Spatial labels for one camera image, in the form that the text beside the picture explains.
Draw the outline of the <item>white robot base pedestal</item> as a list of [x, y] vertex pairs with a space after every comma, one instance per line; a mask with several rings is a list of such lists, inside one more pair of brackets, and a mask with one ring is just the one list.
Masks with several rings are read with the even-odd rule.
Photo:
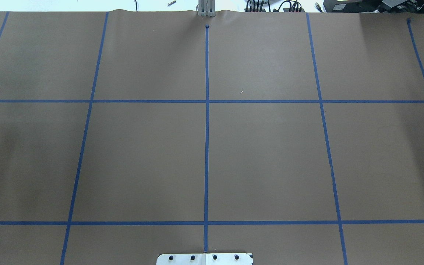
[[249, 253], [176, 253], [161, 254], [157, 265], [253, 265]]

